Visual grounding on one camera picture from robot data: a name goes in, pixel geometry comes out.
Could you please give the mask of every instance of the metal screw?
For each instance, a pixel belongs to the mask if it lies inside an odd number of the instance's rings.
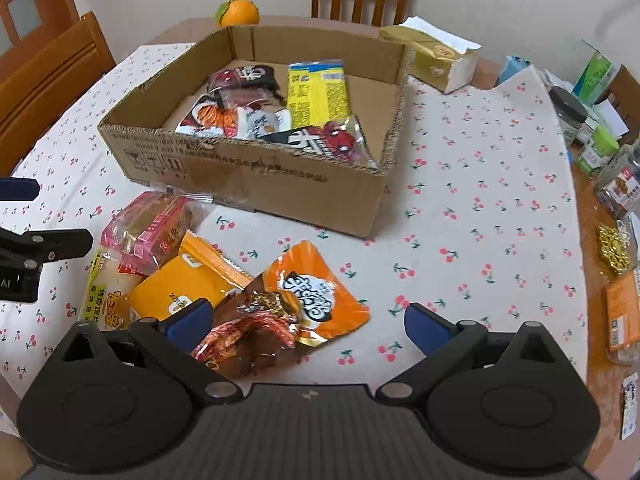
[[[207,384],[207,387],[204,389],[209,397],[214,397],[216,399],[231,397],[237,390],[238,389],[235,384],[227,383],[226,381]]]
[[[381,390],[390,399],[405,399],[414,392],[414,389],[406,383],[387,383]]]

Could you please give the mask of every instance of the tablecloth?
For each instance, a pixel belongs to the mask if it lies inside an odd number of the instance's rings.
[[[36,178],[40,197],[5,203],[2,226],[19,233],[86,227],[98,239],[111,216],[144,188],[124,177],[96,124],[188,47],[140,47],[69,108],[15,173]],[[463,88],[449,96],[411,78],[407,100],[398,162],[371,238],[210,206],[199,234],[248,272],[261,272],[308,239],[371,313],[356,332],[244,387],[260,380],[376,388],[423,358],[402,327],[411,301],[498,331],[542,321],[585,377],[586,295],[574,186],[535,72],[491,91]],[[89,261],[90,255],[44,265],[35,304],[0,302],[0,371],[19,396],[76,320]]]

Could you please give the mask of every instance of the orange box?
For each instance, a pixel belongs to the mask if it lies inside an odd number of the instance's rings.
[[[640,341],[640,266],[606,288],[609,350]]]

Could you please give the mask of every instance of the tissue box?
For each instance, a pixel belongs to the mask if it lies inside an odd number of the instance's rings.
[[[474,76],[478,63],[475,51],[460,54],[428,34],[402,25],[382,27],[378,35],[414,49],[415,60],[409,74],[445,94],[468,84]]]

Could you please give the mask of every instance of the jar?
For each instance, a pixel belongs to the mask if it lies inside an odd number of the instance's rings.
[[[593,178],[619,149],[616,138],[604,126],[599,125],[578,155],[578,168],[583,170],[589,178]]]
[[[553,86],[549,97],[554,104],[560,128],[567,146],[574,142],[575,137],[587,120],[587,110],[575,95],[570,94],[561,86]]]
[[[616,219],[630,211],[640,213],[640,145],[633,149],[625,145],[620,151],[606,172],[608,178],[598,176],[594,186],[598,200]]]

